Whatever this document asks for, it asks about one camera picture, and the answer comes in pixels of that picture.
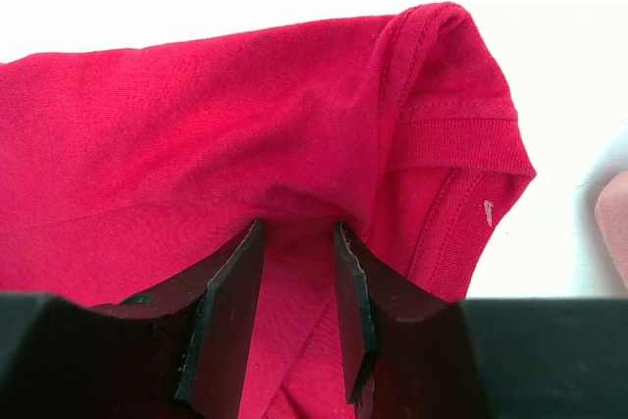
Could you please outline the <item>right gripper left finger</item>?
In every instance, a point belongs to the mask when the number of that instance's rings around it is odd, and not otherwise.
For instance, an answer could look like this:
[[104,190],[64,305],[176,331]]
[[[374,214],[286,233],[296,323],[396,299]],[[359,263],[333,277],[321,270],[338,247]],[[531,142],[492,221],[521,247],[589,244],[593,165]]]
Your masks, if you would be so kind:
[[210,256],[118,304],[1,295],[5,418],[235,418],[266,231],[254,221]]

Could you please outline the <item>red t shirt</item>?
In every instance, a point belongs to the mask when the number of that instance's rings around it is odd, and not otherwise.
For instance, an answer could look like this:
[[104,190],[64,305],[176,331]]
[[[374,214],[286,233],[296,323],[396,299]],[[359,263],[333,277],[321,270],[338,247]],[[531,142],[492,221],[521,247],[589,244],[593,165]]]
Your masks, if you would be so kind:
[[1,68],[1,286],[95,305],[267,225],[243,418],[349,418],[333,227],[456,300],[535,171],[453,3]]

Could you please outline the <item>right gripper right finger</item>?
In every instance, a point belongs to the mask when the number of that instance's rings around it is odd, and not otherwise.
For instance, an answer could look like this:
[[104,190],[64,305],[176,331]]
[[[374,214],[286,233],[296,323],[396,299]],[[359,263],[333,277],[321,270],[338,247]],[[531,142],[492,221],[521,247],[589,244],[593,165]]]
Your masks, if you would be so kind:
[[444,301],[334,229],[345,397],[358,418],[623,418],[625,298]]

